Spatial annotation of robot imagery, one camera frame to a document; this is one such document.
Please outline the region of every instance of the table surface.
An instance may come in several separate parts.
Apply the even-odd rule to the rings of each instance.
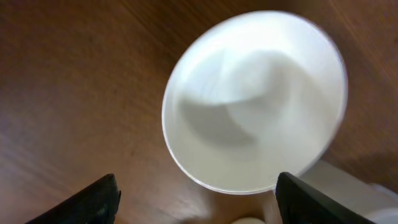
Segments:
[[[26,222],[107,173],[116,223],[278,223],[271,193],[232,196],[192,182],[162,135],[170,73],[202,33],[257,10],[309,18],[348,70],[345,120],[324,159],[398,191],[398,2],[0,2],[0,223]]]

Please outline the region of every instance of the white object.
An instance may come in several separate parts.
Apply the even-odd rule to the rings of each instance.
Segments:
[[[196,183],[254,194],[318,160],[346,99],[345,66],[324,32],[286,12],[251,12],[218,24],[183,54],[166,87],[163,132]]]
[[[318,161],[300,179],[377,224],[398,223],[398,202],[392,192],[385,194],[326,162]]]
[[[247,218],[238,219],[235,222],[232,222],[232,224],[266,224],[266,223],[264,223],[258,218],[247,217]]]

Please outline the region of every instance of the wood grain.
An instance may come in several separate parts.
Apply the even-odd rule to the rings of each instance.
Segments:
[[[394,0],[4,0],[0,223],[26,222],[110,172],[123,191],[116,223],[279,223],[272,194],[218,194],[179,171],[160,120],[186,48],[229,17],[270,9],[309,18],[345,59],[346,118],[324,159],[398,191]]]

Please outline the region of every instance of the wooden table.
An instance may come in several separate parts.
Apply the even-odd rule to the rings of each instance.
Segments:
[[[309,18],[345,59],[346,118],[324,159],[398,190],[395,0],[3,0],[0,223],[26,222],[110,172],[123,192],[116,223],[278,223],[272,194],[223,195],[186,177],[160,123],[186,48],[227,18],[270,9]]]

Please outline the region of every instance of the white bowl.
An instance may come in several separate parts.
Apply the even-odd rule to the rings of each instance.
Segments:
[[[315,163],[343,118],[345,66],[310,21],[259,11],[197,39],[167,84],[170,153],[196,183],[227,194],[273,189],[279,173]]]

